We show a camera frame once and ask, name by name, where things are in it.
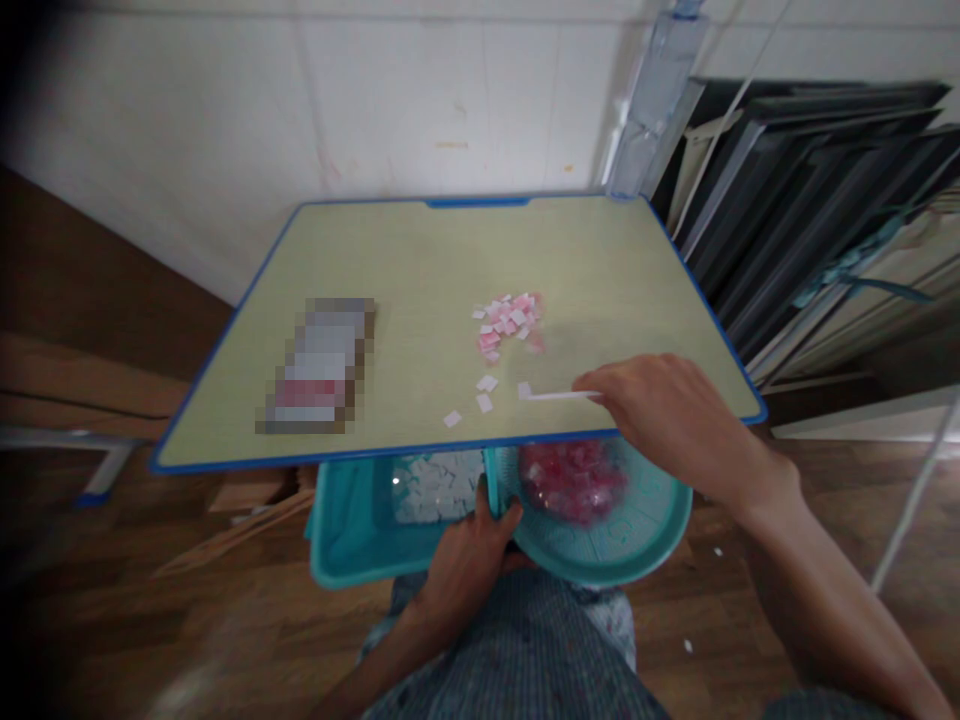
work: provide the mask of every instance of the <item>teal basket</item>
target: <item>teal basket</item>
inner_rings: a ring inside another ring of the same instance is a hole
[[[484,450],[490,507],[502,514],[513,495],[524,503],[514,539],[540,567],[583,585],[618,585],[652,572],[683,537],[693,492],[626,441],[618,450],[631,482],[622,505],[590,529],[557,522],[531,507],[517,473],[518,448]],[[394,517],[397,458],[320,466],[307,523],[310,571],[325,588],[340,588],[426,570],[450,523],[401,524]]]
[[[330,590],[430,567],[450,523],[404,525],[394,518],[393,457],[320,466],[307,523],[310,572]]]
[[[519,448],[483,451],[490,507],[502,514],[510,498],[523,503],[517,545],[544,570],[581,585],[609,587],[653,572],[673,552],[690,519],[693,490],[677,482],[623,438],[616,443],[630,478],[623,503],[602,522],[578,528],[531,506],[520,487]]]

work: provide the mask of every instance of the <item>white paper square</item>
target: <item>white paper square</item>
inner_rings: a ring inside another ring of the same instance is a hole
[[[499,381],[493,377],[493,375],[484,375],[480,378],[480,382],[477,383],[477,390],[492,392],[498,383]]]

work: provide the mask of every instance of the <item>right hand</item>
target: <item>right hand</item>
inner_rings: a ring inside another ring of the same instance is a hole
[[[638,355],[581,375],[626,438],[652,463],[734,516],[799,496],[794,464],[727,409],[703,371],[676,355]]]

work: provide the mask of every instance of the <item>table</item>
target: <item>table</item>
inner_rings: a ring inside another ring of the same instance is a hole
[[[488,369],[474,305],[539,292],[546,353],[505,341]],[[255,411],[284,364],[308,298],[371,297],[375,351],[357,420],[341,435],[265,435]],[[746,423],[766,409],[644,200],[602,196],[305,204],[290,218],[151,461],[185,473],[616,434],[567,390],[637,353],[696,361]],[[500,384],[481,414],[476,383]],[[447,428],[457,410],[463,420]]]

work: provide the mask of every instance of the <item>white wall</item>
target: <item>white wall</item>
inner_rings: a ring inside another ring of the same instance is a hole
[[[742,77],[786,0],[706,0]],[[653,0],[101,0],[6,162],[236,303],[305,200],[595,187]],[[763,78],[960,83],[960,0],[795,0]],[[960,119],[958,93],[946,119]]]

